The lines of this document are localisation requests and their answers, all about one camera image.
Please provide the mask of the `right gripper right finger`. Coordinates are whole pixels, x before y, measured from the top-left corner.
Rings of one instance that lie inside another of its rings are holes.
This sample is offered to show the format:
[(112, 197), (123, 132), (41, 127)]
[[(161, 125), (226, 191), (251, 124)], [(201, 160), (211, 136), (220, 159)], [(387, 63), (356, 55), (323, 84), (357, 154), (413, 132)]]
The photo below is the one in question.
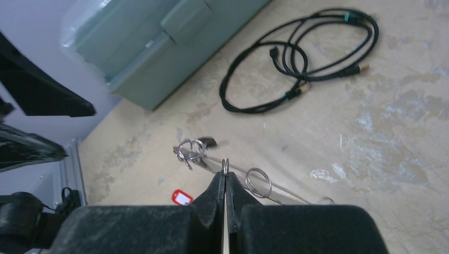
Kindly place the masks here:
[(226, 174), (230, 253), (388, 253), (368, 212), (354, 205), (263, 205)]

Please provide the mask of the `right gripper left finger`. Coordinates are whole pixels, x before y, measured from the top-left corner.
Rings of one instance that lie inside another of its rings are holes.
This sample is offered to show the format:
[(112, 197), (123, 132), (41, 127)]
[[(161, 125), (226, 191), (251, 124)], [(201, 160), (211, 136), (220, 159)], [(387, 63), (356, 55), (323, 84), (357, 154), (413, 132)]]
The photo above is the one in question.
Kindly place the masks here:
[(62, 224), (49, 253), (222, 253), (225, 175), (191, 204), (84, 206)]

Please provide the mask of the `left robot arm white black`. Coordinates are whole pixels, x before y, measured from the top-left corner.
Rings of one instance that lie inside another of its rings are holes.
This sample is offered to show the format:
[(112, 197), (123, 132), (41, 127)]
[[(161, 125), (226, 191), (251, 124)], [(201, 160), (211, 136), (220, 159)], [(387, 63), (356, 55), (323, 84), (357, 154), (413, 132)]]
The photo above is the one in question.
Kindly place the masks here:
[[(7, 39), (1, 36), (1, 84), (14, 103), (1, 101), (1, 119), (17, 107), (27, 116), (86, 117), (96, 113), (94, 106), (51, 78)], [(15, 192), (1, 196), (1, 253), (26, 253), (50, 249), (64, 220), (86, 205), (84, 183), (76, 147), (61, 145), (34, 133), (1, 123), (1, 172), (25, 166), (73, 158), (63, 176), (74, 176), (77, 187), (61, 188), (61, 201), (45, 205), (35, 195)]]

